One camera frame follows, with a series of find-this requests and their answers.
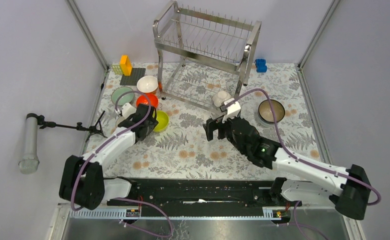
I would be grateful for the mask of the yellow-green bowl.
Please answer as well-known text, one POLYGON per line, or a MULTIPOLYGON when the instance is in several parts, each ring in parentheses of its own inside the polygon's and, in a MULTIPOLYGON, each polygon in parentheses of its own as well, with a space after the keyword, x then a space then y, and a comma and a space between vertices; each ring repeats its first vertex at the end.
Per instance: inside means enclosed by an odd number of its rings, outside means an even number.
POLYGON ((166 112, 158 110, 156 112, 156 120, 158 121, 158 124, 154 128, 154 132, 160 133, 166 130, 168 124, 169 124, 169 116, 166 112))

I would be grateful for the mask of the blue tan-inside bowl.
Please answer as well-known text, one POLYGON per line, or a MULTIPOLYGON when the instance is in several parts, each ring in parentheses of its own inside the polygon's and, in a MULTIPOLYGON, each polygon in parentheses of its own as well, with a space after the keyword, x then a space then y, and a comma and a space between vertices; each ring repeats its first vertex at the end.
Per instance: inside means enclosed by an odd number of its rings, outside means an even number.
POLYGON ((274 120, 276 120, 275 113, 284 113, 286 114, 284 106, 277 100, 271 99, 270 102, 268 100, 262 101, 258 106, 258 111, 265 112, 270 110, 273 113, 274 120))

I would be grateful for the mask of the orange bowl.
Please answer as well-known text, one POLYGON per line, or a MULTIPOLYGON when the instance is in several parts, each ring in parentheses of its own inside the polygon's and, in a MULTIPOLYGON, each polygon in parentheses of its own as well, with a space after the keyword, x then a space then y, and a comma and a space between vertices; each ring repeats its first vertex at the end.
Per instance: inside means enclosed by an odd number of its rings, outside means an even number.
POLYGON ((140 104, 148 105, 149 103, 151 103, 153 107, 157 108, 159 105, 158 97, 151 93, 141 95, 136 101, 136 106, 139 106, 140 104))

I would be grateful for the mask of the mint green floral bowl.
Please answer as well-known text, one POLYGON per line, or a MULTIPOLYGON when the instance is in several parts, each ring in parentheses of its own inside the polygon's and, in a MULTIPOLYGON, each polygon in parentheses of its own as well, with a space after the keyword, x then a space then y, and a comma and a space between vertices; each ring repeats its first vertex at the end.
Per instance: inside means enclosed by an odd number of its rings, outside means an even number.
POLYGON ((122 86, 113 91, 111 101, 113 104, 123 106, 125 103, 132 103, 135 98, 135 93, 130 87, 122 86))

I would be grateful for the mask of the white orange-rimmed bowl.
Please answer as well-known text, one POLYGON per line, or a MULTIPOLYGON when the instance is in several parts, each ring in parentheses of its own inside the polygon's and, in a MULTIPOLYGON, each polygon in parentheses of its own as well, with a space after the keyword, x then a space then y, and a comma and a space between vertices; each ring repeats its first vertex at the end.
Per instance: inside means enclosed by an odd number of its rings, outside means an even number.
POLYGON ((152 75, 140 78, 136 84, 137 89, 145 94, 156 94, 159 88, 158 79, 152 75))

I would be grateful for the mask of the dark blue bowl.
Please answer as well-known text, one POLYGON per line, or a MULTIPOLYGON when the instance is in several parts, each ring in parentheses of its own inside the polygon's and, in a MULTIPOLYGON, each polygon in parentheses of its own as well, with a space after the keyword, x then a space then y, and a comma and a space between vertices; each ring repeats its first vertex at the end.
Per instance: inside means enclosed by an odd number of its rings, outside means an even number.
POLYGON ((115 123, 116 127, 118 127, 118 125, 119 125, 121 122, 123 122, 124 120, 125 120, 125 117, 120 116, 120 117, 116 120, 116 123, 115 123))

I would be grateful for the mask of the large white bowl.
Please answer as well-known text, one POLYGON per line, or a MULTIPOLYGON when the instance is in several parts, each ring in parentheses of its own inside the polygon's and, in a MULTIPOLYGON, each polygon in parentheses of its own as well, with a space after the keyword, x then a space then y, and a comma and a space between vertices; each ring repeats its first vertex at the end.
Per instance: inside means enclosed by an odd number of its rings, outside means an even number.
MULTIPOLYGON (((276 115, 277 123, 281 122, 285 117, 285 114, 282 112, 277 112, 275 113, 275 115, 276 115)), ((258 111, 257 118, 258 118, 258 122, 265 127, 270 127, 274 125, 273 113, 270 110, 258 111)))

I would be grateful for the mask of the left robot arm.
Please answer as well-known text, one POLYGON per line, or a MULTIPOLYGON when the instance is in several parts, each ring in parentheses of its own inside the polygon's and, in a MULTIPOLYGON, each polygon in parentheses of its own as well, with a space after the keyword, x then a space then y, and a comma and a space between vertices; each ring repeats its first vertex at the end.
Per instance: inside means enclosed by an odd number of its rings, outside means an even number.
POLYGON ((95 150, 79 157, 71 155, 65 161, 59 197, 70 201, 75 211, 94 210, 102 202, 116 198, 127 206, 136 203, 138 193, 131 182, 123 177, 105 178, 104 171, 153 131, 158 125, 156 115, 155 107, 141 103, 95 150))

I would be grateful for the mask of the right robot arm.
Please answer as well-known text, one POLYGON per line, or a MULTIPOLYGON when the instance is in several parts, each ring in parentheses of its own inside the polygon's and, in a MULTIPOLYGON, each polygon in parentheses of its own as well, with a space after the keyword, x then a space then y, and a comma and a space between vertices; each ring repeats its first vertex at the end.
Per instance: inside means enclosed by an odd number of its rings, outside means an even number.
POLYGON ((322 162, 302 160, 286 150, 281 143, 260 136, 258 130, 243 118, 222 121, 208 119, 203 128, 208 141, 218 131, 218 139, 227 139, 247 160, 260 168, 283 170, 302 177, 330 192, 329 200, 342 215, 363 220, 370 197, 370 181, 363 167, 350 168, 322 162))

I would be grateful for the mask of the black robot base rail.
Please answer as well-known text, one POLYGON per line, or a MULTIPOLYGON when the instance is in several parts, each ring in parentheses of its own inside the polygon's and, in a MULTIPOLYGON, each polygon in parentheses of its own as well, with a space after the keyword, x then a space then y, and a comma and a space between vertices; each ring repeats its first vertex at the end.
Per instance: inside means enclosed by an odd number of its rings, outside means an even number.
POLYGON ((162 209, 169 217, 259 217, 263 207, 286 211, 284 178, 273 180, 212 180, 132 178, 128 198, 162 209))

